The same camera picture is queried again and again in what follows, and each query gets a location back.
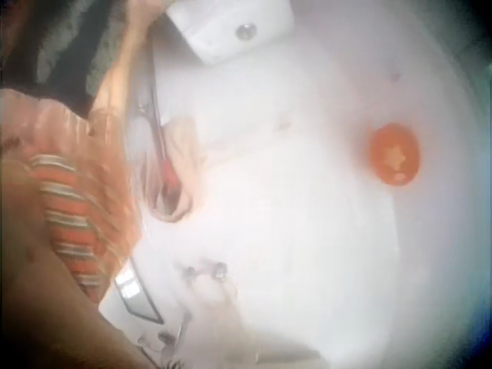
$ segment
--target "hand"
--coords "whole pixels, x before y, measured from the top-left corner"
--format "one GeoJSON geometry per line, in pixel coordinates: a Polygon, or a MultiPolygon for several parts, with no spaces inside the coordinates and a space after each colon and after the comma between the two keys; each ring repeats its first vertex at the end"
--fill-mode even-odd
{"type": "Polygon", "coordinates": [[[147,33],[150,25],[174,2],[175,0],[128,0],[128,27],[130,30],[147,33]]]}

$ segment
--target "orange ball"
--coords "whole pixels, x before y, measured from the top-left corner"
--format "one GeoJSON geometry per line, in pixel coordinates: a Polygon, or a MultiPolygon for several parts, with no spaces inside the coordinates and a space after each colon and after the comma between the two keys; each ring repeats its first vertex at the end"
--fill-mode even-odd
{"type": "Polygon", "coordinates": [[[387,185],[403,186],[418,173],[421,153],[413,132],[390,123],[372,134],[369,145],[371,166],[387,185]]]}

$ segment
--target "person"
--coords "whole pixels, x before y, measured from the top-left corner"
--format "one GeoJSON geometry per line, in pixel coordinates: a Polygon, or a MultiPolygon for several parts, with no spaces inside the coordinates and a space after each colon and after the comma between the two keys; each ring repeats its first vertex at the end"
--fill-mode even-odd
{"type": "Polygon", "coordinates": [[[119,55],[87,119],[1,92],[2,346],[16,367],[153,367],[98,302],[140,237],[123,145],[128,83],[172,2],[127,0],[119,55]]]}

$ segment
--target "orange striped fabric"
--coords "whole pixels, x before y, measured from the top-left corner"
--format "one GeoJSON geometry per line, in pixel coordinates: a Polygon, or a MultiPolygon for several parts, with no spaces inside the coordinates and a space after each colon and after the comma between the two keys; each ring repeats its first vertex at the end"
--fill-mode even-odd
{"type": "Polygon", "coordinates": [[[38,179],[53,251],[98,303],[140,237],[121,123],[12,90],[1,103],[2,160],[21,161],[38,179]]]}

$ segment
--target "round button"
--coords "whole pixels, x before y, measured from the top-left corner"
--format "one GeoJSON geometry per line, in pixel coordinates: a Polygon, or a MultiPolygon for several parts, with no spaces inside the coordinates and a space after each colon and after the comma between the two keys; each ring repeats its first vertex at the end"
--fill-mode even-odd
{"type": "Polygon", "coordinates": [[[258,30],[256,28],[256,25],[254,25],[254,23],[247,23],[245,25],[240,25],[236,29],[236,36],[241,41],[250,41],[256,36],[257,33],[258,30]]]}

